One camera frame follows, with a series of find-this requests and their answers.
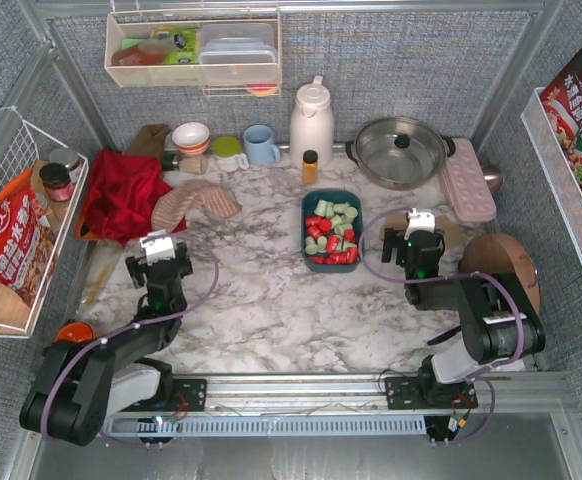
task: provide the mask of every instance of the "stainless steel pot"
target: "stainless steel pot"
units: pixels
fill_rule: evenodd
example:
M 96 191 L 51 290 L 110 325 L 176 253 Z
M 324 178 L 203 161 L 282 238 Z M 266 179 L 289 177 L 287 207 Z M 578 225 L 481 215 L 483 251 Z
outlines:
M 391 190 L 423 185 L 455 153 L 450 137 L 406 117 L 383 118 L 365 125 L 355 142 L 347 142 L 345 148 L 369 180 Z

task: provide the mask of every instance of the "orange snack bag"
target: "orange snack bag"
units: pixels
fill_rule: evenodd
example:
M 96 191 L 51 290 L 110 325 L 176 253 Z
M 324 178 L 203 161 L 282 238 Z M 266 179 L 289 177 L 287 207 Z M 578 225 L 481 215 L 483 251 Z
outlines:
M 0 283 L 31 306 L 53 251 L 54 235 L 41 223 L 41 206 L 28 169 L 0 192 Z

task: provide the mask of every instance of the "white shelf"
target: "white shelf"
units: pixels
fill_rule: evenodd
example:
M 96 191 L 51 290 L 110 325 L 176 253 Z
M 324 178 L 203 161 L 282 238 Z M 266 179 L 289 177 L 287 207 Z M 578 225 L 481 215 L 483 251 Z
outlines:
M 0 190 L 15 176 L 27 168 L 33 168 L 40 160 L 38 145 L 34 135 L 43 135 L 61 147 L 64 143 L 52 137 L 41 128 L 22 119 L 15 136 L 11 140 L 4 156 L 0 159 Z M 0 283 L 0 337 L 29 338 L 33 333 L 46 297 L 49 282 L 53 278 L 52 265 L 57 263 L 60 252 L 71 228 L 71 220 L 78 206 L 80 195 L 86 184 L 89 162 L 84 155 L 80 157 L 80 175 L 75 184 L 73 196 L 68 203 L 58 204 L 56 214 L 62 219 L 60 229 L 51 252 L 51 258 L 46 265 L 40 286 L 31 307 L 28 307 L 9 287 Z
M 141 10 L 110 13 L 107 17 L 107 36 L 104 68 L 120 87 L 199 86 L 206 96 L 250 95 L 248 86 L 276 84 L 279 95 L 282 83 L 282 41 L 280 11 L 277 8 L 259 9 L 257 16 L 245 14 L 244 9 L 204 10 Z M 217 23 L 267 23 L 276 34 L 278 52 L 275 63 L 252 64 L 189 64 L 114 66 L 111 57 L 120 50 L 124 38 L 149 38 L 159 26 L 189 26 L 202 28 Z
M 582 264 L 582 192 L 542 107 L 536 88 L 521 114 L 540 165 Z

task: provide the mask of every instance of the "blue mug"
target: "blue mug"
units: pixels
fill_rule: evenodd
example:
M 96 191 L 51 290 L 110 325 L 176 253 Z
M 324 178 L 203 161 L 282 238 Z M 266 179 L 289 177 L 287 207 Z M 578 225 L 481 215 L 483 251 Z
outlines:
M 280 161 L 273 130 L 266 125 L 252 125 L 244 132 L 244 151 L 251 165 L 269 165 Z

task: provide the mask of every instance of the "blue tray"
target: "blue tray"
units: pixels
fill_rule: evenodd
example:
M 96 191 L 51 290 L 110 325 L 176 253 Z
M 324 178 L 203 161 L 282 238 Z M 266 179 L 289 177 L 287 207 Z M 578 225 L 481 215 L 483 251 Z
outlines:
M 353 220 L 353 231 L 355 232 L 356 240 L 360 240 L 360 235 L 362 235 L 362 204 L 360 199 L 352 194 L 351 192 L 346 192 L 344 190 L 336 189 L 323 189 L 314 190 L 307 193 L 302 199 L 302 236 L 300 237 L 300 251 L 302 253 L 302 258 L 304 258 L 304 263 L 307 264 L 309 270 L 317 273 L 349 273 L 355 270 L 360 263 L 360 259 L 356 263 L 350 265 L 323 265 L 320 263 L 313 263 L 309 260 L 309 255 L 304 253 L 304 239 L 307 237 L 307 227 L 304 223 L 305 218 L 312 217 L 315 215 L 314 210 L 318 205 L 318 200 L 326 200 L 327 202 L 333 203 L 346 203 L 355 207 L 358 210 L 358 216 Z M 329 254 L 316 254 L 311 256 L 328 257 Z

